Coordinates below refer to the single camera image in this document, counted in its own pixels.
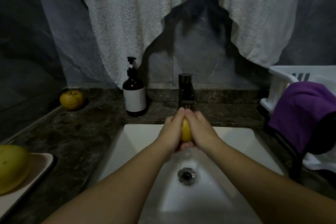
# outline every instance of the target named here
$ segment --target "faucet handle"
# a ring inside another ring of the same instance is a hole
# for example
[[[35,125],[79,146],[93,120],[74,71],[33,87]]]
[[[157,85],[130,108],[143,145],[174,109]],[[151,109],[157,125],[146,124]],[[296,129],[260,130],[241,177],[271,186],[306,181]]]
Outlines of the faucet handle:
[[[188,83],[191,82],[191,77],[195,76],[195,74],[190,74],[190,73],[181,73],[178,75],[178,82],[182,83]]]

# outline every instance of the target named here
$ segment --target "drain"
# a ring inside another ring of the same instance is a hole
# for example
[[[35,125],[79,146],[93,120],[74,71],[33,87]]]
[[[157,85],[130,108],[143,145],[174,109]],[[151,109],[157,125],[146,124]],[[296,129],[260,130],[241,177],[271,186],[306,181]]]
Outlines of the drain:
[[[177,176],[180,183],[186,186],[191,186],[196,182],[196,172],[189,167],[182,168]]]

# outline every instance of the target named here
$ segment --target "white sink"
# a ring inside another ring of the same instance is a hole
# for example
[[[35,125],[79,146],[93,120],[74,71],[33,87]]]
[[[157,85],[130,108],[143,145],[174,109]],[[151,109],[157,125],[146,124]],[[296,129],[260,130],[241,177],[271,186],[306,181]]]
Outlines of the white sink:
[[[162,125],[127,124],[116,136],[89,187],[105,178],[151,144]],[[265,167],[284,175],[283,167],[250,128],[214,127],[219,137]],[[180,183],[184,167],[195,171],[195,184]],[[144,205],[139,223],[262,223],[253,209],[202,151],[176,153],[165,163]]]

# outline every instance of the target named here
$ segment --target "yellow fruit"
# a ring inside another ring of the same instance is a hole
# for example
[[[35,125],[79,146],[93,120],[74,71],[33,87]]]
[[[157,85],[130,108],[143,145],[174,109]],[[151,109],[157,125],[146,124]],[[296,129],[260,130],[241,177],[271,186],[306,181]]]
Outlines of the yellow fruit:
[[[63,93],[59,97],[59,101],[65,110],[73,111],[81,108],[84,105],[85,99],[77,90],[70,90]]]
[[[31,154],[16,145],[0,145],[0,195],[19,186],[31,170]]]
[[[182,136],[181,136],[181,141],[187,143],[191,141],[191,132],[190,132],[190,126],[189,122],[186,118],[183,119],[182,123]]]

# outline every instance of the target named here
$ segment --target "marble countertop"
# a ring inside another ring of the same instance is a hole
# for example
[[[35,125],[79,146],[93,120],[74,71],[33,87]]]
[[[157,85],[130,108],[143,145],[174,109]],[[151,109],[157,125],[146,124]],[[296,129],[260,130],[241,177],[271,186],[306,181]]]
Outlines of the marble countertop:
[[[176,90],[148,91],[148,111],[130,117],[119,91],[85,90],[90,103],[82,110],[60,110],[15,138],[14,144],[30,152],[53,154],[57,162],[15,206],[2,223],[41,223],[60,206],[81,193],[90,175],[109,148],[113,137],[127,123],[163,124],[177,111]],[[258,111],[256,91],[198,91],[201,111],[213,126],[252,128],[288,169],[291,157],[275,138],[264,132],[265,119]],[[331,198],[336,191],[315,172],[303,170],[301,184]]]

